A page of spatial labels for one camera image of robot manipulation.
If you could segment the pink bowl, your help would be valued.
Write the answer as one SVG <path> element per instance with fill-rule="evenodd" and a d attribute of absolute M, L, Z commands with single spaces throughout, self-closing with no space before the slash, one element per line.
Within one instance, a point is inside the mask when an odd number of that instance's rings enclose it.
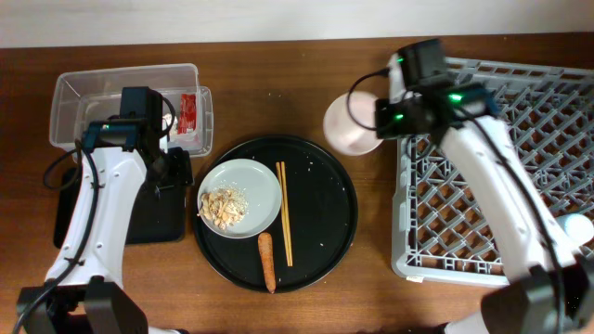
<path fill-rule="evenodd" d="M 374 131 L 364 129 L 349 116 L 346 104 L 347 94 L 337 97 L 326 110 L 323 132 L 330 146 L 347 156 L 361 156 L 376 149 L 382 139 Z M 362 124 L 372 127 L 375 101 L 378 98 L 368 92 L 354 91 L 350 108 L 355 118 Z"/>

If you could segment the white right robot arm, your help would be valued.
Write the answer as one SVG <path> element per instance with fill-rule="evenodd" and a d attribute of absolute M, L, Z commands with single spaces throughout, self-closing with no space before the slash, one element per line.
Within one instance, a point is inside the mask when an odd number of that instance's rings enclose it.
<path fill-rule="evenodd" d="M 437 39 L 399 48 L 379 72 L 395 88 L 376 103 L 381 139 L 429 135 L 460 171 L 502 258 L 508 286 L 439 333 L 569 333 L 593 318 L 593 262 L 537 193 L 500 110 L 480 83 L 457 84 Z"/>

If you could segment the orange carrot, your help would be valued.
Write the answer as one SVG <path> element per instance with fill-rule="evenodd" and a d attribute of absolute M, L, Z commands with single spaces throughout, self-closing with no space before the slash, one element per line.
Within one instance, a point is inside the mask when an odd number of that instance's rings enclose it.
<path fill-rule="evenodd" d="M 258 251 L 261 258 L 265 286 L 269 293 L 276 291 L 276 276 L 274 268 L 273 240 L 269 233 L 261 233 L 258 236 Z"/>

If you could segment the light blue cup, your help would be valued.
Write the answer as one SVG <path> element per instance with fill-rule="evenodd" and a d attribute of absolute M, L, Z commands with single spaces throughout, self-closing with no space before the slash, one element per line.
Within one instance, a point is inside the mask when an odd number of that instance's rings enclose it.
<path fill-rule="evenodd" d="M 587 244 L 593 239 L 593 223 L 583 214 L 568 213 L 558 217 L 556 221 L 577 246 Z"/>

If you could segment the pistachio shells and rice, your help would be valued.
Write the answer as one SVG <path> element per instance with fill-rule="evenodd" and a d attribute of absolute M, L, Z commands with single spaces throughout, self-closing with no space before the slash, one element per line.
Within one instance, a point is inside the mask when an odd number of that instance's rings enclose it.
<path fill-rule="evenodd" d="M 198 216 L 212 223 L 220 230 L 241 222 L 248 212 L 248 201 L 240 190 L 234 187 L 218 187 L 198 197 Z"/>

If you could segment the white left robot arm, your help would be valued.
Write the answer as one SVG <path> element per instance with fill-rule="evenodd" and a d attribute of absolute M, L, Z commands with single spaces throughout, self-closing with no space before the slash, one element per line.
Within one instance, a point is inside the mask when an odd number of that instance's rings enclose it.
<path fill-rule="evenodd" d="M 119 115 L 90 122 L 76 141 L 81 184 L 69 229 L 44 284 L 21 290 L 14 332 L 155 332 L 123 290 L 123 251 L 139 190 L 167 173 L 160 141 L 171 106 L 146 86 L 125 87 Z"/>

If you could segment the grey plate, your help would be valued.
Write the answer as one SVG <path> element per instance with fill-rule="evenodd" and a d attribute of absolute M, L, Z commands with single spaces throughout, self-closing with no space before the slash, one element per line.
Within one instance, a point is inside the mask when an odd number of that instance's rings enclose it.
<path fill-rule="evenodd" d="M 202 215 L 206 200 L 203 194 L 229 190 L 243 212 L 240 220 L 225 228 Z M 276 175 L 262 163 L 248 159 L 225 161 L 212 168 L 200 184 L 198 216 L 215 234 L 224 238 L 251 238 L 264 232 L 277 218 L 281 207 L 281 190 Z"/>

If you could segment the wooden chopstick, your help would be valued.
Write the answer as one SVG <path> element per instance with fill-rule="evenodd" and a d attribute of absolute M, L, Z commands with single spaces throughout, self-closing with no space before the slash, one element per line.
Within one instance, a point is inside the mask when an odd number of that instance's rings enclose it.
<path fill-rule="evenodd" d="M 288 198 L 288 188 L 287 188 L 287 176 L 286 176 L 286 163 L 282 161 L 280 163 L 280 173 L 281 173 L 281 182 L 282 182 L 282 189 L 283 189 L 283 203 L 284 203 L 284 225 L 285 225 L 285 235 L 287 237 L 287 255 L 288 255 L 288 267 L 293 267 L 293 255 L 292 255 L 292 242 L 291 242 L 291 222 L 290 222 L 290 212 L 289 212 L 289 198 Z"/>
<path fill-rule="evenodd" d="M 281 173 L 280 173 L 280 163 L 281 161 L 278 161 L 276 163 L 276 167 L 277 167 L 277 172 L 278 172 L 278 181 L 279 181 L 279 185 L 281 188 L 281 195 L 282 195 L 282 203 L 281 203 L 281 221 L 282 221 L 282 229 L 283 229 L 283 237 L 284 237 L 284 244 L 285 244 L 285 252 L 286 252 L 286 258 L 287 258 L 287 265 L 288 265 L 288 255 L 287 255 L 287 251 L 286 251 L 286 247 L 287 247 L 287 237 L 285 235 L 285 225 L 284 225 L 284 203 L 283 203 L 283 189 L 282 189 L 282 182 L 281 182 Z"/>

